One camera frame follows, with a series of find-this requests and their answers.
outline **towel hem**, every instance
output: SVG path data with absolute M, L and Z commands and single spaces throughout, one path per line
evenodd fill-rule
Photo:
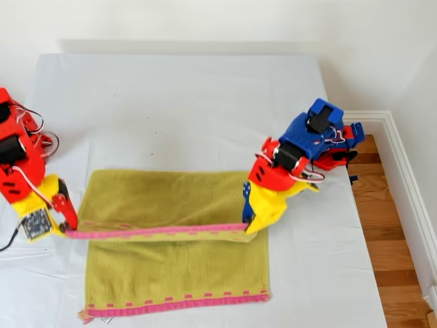
M 173 227 L 158 227 L 146 229 L 133 230 L 111 230 L 111 231 L 78 231 L 67 230 L 66 236 L 74 239 L 104 239 L 111 237 L 127 237 L 135 235 L 152 235 L 152 234 L 175 234 L 179 232 L 218 232 L 245 230 L 247 223 L 224 223 L 224 224 L 205 224 L 205 225 L 187 225 L 187 226 L 173 226 Z
M 221 297 L 218 299 L 192 299 L 178 302 L 166 302 L 162 304 L 144 305 L 130 308 L 111 308 L 105 310 L 86 309 L 86 314 L 94 318 L 108 316 L 134 316 L 137 314 L 147 314 L 153 312 L 162 312 L 169 310 L 178 310 L 185 308 L 195 308 L 200 306 L 231 305 L 248 302 L 266 302 L 269 300 L 268 294 L 263 295 L 245 295 L 238 297 Z

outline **white table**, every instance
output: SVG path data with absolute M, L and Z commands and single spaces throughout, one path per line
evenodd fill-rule
M 77 207 L 98 168 L 248 170 L 264 138 L 317 97 L 326 94 L 311 57 L 43 55 L 26 105 L 59 135 L 48 171 Z M 346 170 L 288 204 L 269 229 L 271 301 L 110 327 L 386 327 Z M 16 218 L 4 201 L 0 210 L 4 244 Z M 21 232 L 0 254 L 0 327 L 82 327 L 86 251 L 85 241 L 56 236 L 28 244 Z

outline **green towel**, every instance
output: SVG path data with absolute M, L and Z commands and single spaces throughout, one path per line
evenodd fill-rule
M 246 172 L 93 172 L 70 238 L 249 242 L 241 222 Z
M 267 230 L 250 243 L 91 241 L 88 317 L 267 301 Z
M 267 230 L 244 233 L 245 179 L 245 172 L 94 172 L 70 235 L 103 236 L 88 246 L 83 318 L 267 301 Z

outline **wooden floor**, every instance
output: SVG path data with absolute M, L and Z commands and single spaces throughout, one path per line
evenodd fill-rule
M 358 147 L 349 175 L 389 328 L 429 327 L 429 309 L 421 297 L 416 272 L 396 207 L 372 136 Z

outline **white baseboard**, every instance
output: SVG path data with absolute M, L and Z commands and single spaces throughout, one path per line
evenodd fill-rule
M 389 111 L 349 111 L 343 121 L 363 123 L 365 133 L 375 138 L 422 295 L 436 311 L 437 295 L 431 294 L 436 293 L 437 238 L 393 117 Z

